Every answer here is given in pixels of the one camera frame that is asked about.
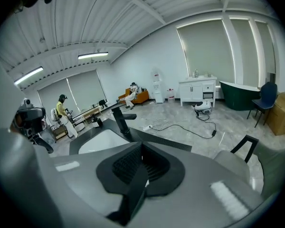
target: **electric cable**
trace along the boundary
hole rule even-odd
[[[198,117],[198,114],[197,114],[197,113],[196,113],[196,118],[199,119],[199,120],[201,120],[201,121],[203,121],[203,122],[206,122],[207,120],[209,120],[210,116],[209,116],[208,114],[205,114],[205,113],[202,113],[202,114],[207,115],[208,118],[207,118],[207,119],[201,119],[201,118]],[[170,125],[170,126],[168,126],[168,127],[165,127],[164,129],[160,129],[160,130],[159,130],[159,129],[154,129],[153,127],[150,127],[150,128],[153,129],[153,130],[157,130],[157,132],[161,132],[161,131],[163,131],[163,130],[169,128],[169,127],[172,127],[172,126],[179,126],[179,127],[181,127],[183,130],[186,130],[187,132],[190,132],[190,133],[192,133],[192,134],[195,134],[195,135],[197,135],[198,137],[201,137],[201,138],[203,138],[203,139],[212,139],[212,138],[215,136],[216,132],[217,132],[216,124],[215,124],[214,122],[206,122],[206,123],[210,123],[210,124],[213,123],[213,124],[214,124],[214,127],[215,127],[215,130],[212,132],[212,136],[209,137],[209,138],[203,137],[203,136],[201,136],[201,135],[199,135],[199,134],[197,134],[197,133],[195,133],[195,132],[192,132],[192,131],[190,131],[190,130],[187,130],[187,129],[183,128],[182,126],[178,125],[178,124],[172,124],[172,125]]]

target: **black chair leg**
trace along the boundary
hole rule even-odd
[[[263,113],[261,112],[261,114],[260,114],[260,116],[259,116],[259,118],[258,118],[258,120],[257,120],[257,122],[256,122],[255,127],[257,126],[258,122],[260,121],[262,114],[263,114]]]
[[[247,119],[248,119],[248,117],[249,117],[250,113],[251,113],[251,110],[250,110],[250,111],[249,111],[249,113],[248,113]]]
[[[268,116],[269,116],[269,114],[270,114],[270,110],[271,110],[271,109],[269,109],[269,111],[268,111],[268,114],[267,114],[267,116],[266,116],[266,118],[265,118],[265,121],[264,121],[263,126],[265,125],[265,123],[266,123],[266,121],[267,121],[267,119],[268,119]]]

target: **door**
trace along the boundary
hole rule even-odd
[[[192,100],[192,85],[180,86],[180,98],[182,101]]]
[[[203,99],[203,85],[192,85],[192,100]]]

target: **person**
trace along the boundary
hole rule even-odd
[[[73,127],[72,123],[69,121],[69,118],[67,117],[66,110],[63,107],[63,103],[66,99],[67,99],[66,95],[60,95],[58,103],[56,104],[57,114],[58,114],[58,116],[61,116],[60,121],[66,127],[69,137],[75,136],[75,138],[77,138],[78,133],[75,130],[75,128]]]
[[[127,106],[125,108],[129,108],[130,107],[131,110],[133,109],[134,104],[131,101],[135,99],[137,90],[138,90],[138,86],[137,86],[137,84],[135,82],[133,82],[131,84],[131,86],[130,86],[130,91],[132,93],[124,98],[125,103],[127,104]]]

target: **cardboard box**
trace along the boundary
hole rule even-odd
[[[285,134],[285,92],[279,94],[270,110],[267,124],[275,135]]]

